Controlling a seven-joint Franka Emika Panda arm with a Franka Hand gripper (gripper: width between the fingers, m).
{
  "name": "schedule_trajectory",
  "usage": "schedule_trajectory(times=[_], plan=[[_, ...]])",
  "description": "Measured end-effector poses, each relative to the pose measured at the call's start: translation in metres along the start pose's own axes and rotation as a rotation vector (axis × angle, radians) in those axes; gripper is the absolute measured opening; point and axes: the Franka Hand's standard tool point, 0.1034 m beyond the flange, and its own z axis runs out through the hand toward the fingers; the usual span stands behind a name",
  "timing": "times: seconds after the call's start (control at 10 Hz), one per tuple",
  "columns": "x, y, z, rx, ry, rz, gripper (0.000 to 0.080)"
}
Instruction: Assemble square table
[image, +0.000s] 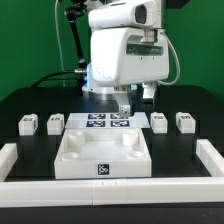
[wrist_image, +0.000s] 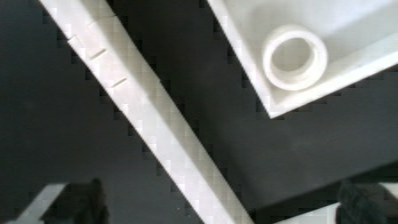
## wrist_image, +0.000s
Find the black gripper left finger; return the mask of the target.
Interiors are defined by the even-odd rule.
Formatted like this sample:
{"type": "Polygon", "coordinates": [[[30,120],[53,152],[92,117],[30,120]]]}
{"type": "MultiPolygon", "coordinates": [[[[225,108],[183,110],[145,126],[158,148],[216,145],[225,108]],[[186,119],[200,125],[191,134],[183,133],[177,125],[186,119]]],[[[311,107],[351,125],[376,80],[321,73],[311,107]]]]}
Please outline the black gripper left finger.
{"type": "Polygon", "coordinates": [[[48,184],[8,224],[108,224],[101,181],[48,184]]]}

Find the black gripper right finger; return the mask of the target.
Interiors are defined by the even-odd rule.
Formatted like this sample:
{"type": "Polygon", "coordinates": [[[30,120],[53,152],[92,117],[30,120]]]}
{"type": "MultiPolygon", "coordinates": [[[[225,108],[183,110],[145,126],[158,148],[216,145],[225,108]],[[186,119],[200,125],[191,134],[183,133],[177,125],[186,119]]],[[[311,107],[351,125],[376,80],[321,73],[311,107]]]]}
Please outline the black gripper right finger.
{"type": "Polygon", "coordinates": [[[398,197],[380,183],[342,181],[335,224],[398,224],[398,197]]]}

